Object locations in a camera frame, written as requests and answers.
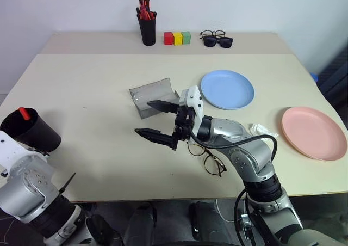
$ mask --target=white wall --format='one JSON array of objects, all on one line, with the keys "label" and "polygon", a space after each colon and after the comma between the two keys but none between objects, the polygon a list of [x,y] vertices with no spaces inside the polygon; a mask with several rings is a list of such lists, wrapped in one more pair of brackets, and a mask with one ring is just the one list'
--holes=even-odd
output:
[{"label": "white wall", "polygon": [[0,95],[0,104],[5,100],[6,95]]},{"label": "white wall", "polygon": [[[0,0],[0,94],[55,30],[137,30],[138,0]],[[348,38],[348,0],[151,0],[158,30],[274,31],[320,72]]]}]

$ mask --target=black pen holder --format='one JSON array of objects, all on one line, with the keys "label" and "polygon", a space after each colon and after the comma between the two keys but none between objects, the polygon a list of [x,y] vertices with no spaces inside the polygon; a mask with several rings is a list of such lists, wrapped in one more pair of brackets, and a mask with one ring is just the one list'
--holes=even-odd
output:
[{"label": "black pen holder", "polygon": [[60,144],[60,136],[32,108],[26,108],[31,119],[25,121],[19,110],[9,114],[0,125],[17,142],[42,152],[52,152]]},{"label": "black pen holder", "polygon": [[137,16],[140,26],[140,32],[142,37],[142,43],[145,46],[152,46],[156,43],[156,16],[154,12],[154,19],[143,20]]}]

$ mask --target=white tissue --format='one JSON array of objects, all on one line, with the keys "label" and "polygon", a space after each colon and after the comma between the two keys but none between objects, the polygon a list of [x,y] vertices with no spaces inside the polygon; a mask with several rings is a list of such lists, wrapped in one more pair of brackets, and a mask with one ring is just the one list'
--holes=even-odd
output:
[{"label": "white tissue", "polygon": [[273,136],[274,138],[277,138],[279,136],[279,134],[272,133],[271,131],[269,131],[266,127],[264,127],[261,124],[252,124],[250,126],[250,133],[253,136],[259,136],[261,134],[269,134],[270,136]]}]

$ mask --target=yellow block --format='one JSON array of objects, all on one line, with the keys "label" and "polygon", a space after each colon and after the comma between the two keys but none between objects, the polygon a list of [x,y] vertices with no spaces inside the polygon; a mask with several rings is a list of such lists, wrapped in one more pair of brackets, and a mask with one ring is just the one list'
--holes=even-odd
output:
[{"label": "yellow block", "polygon": [[174,36],[174,45],[182,45],[183,43],[183,35],[181,34],[181,32],[173,32],[173,36]]}]

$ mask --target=green block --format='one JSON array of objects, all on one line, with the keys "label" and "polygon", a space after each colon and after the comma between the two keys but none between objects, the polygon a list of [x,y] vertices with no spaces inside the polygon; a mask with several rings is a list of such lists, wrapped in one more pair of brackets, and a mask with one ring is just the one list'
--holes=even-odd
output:
[{"label": "green block", "polygon": [[183,35],[183,45],[187,45],[191,41],[191,34],[188,31],[181,32]]}]

